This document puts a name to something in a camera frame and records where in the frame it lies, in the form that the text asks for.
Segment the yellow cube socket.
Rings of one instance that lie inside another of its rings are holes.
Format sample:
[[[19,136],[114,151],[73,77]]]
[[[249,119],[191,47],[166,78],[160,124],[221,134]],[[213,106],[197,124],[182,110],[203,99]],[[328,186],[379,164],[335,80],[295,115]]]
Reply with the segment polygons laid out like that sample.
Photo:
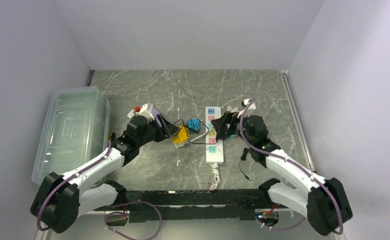
[[[189,138],[190,133],[185,125],[181,124],[178,127],[178,132],[171,136],[171,140],[174,144],[183,144]]]

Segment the blue cube socket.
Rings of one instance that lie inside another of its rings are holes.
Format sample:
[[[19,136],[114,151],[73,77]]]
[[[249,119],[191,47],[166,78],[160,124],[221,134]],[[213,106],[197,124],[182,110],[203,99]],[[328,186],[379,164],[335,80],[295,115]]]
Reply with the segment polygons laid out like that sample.
[[[198,118],[188,119],[187,126],[191,133],[198,134],[200,132],[200,120]]]

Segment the white long power strip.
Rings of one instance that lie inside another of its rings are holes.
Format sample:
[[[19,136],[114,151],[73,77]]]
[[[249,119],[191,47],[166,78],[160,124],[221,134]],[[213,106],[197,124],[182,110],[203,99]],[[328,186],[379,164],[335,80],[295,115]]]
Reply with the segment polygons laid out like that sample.
[[[206,143],[206,162],[210,165],[224,163],[223,141],[217,140],[217,131],[215,130],[212,120],[222,116],[221,108],[214,106],[205,107],[205,123],[207,125],[205,137]]]

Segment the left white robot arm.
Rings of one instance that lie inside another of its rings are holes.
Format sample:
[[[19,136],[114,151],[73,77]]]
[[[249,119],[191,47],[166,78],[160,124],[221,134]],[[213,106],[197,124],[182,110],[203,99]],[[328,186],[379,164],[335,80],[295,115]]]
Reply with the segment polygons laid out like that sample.
[[[122,209],[129,204],[125,187],[114,180],[99,187],[94,184],[130,163],[142,146],[168,139],[179,130],[161,114],[150,118],[134,116],[123,134],[109,142],[98,156],[66,173],[45,176],[30,208],[37,218],[38,230],[52,229],[60,234],[87,212],[105,206]]]

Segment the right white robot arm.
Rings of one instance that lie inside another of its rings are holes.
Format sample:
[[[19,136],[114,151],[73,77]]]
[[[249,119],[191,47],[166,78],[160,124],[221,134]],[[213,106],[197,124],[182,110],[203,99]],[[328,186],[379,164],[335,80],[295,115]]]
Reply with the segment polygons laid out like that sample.
[[[246,144],[244,152],[255,162],[285,178],[269,179],[259,187],[258,200],[263,207],[280,204],[302,215],[320,235],[342,234],[343,224],[353,217],[343,184],[327,179],[291,158],[268,137],[262,117],[243,116],[226,111],[222,116],[216,107],[206,108],[206,120],[213,127],[217,141],[238,136]]]

